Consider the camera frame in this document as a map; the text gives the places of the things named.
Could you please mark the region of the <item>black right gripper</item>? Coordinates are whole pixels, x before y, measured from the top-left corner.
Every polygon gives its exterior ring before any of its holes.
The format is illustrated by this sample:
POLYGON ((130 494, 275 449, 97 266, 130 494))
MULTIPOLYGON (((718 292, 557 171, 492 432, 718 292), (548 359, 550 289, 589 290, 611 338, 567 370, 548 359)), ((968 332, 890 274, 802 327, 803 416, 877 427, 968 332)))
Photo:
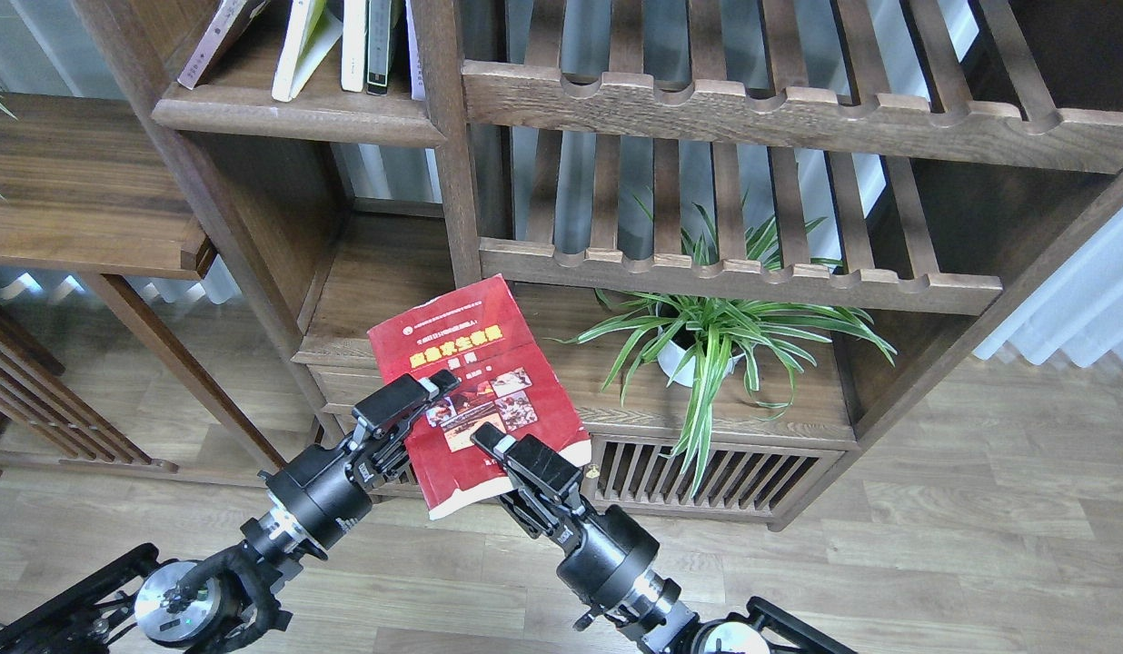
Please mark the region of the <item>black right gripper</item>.
POLYGON ((471 442, 500 463, 514 489, 500 501, 530 537, 562 547, 562 583, 588 608, 587 619, 661 620, 660 543, 620 506, 599 512, 579 493, 582 473, 535 436, 519 440, 482 423, 471 442))

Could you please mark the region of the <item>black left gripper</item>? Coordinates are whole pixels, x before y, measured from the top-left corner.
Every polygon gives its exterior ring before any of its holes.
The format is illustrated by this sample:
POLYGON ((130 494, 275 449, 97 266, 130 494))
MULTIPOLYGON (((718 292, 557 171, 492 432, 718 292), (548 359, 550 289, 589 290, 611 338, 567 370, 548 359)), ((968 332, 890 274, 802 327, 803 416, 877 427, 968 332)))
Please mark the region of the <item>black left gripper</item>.
POLYGON ((276 473, 266 473, 273 508, 258 521, 262 556, 325 556, 369 514, 369 494, 409 462, 403 446, 433 402, 462 387, 450 370, 400 376, 353 407, 357 425, 332 449, 317 444, 276 473))

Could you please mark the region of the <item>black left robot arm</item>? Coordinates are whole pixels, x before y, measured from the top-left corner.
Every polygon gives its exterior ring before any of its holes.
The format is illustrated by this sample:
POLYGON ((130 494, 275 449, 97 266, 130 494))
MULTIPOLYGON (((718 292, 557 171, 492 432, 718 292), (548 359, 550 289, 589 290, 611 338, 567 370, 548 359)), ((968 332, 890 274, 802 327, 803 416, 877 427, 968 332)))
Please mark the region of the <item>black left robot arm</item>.
POLYGON ((161 562, 144 543, 4 626, 0 653, 107 653, 134 626, 168 650, 229 653, 286 629, 292 616, 276 594, 304 556, 328 558, 369 514, 372 492, 408 464, 413 424, 459 382, 446 370, 389 382, 354 406, 357 423, 337 446, 313 444, 266 473, 272 508, 241 526, 237 545, 161 562))

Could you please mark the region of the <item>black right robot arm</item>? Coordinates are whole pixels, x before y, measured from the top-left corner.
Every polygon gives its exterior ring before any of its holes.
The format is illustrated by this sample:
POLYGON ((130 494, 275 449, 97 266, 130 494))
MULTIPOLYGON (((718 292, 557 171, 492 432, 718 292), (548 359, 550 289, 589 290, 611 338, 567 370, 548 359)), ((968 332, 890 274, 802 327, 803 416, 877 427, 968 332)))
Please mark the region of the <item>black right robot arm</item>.
POLYGON ((760 597, 748 601, 745 614, 702 619, 682 603, 681 587, 652 570, 660 543, 620 506, 596 510, 579 493, 579 467, 559 452, 535 436, 519 439, 491 425, 474 432, 472 440, 512 481, 512 491, 500 497, 506 512, 529 537, 564 549, 557 576, 587 608, 576 630, 604 617, 643 653, 847 651, 760 597))

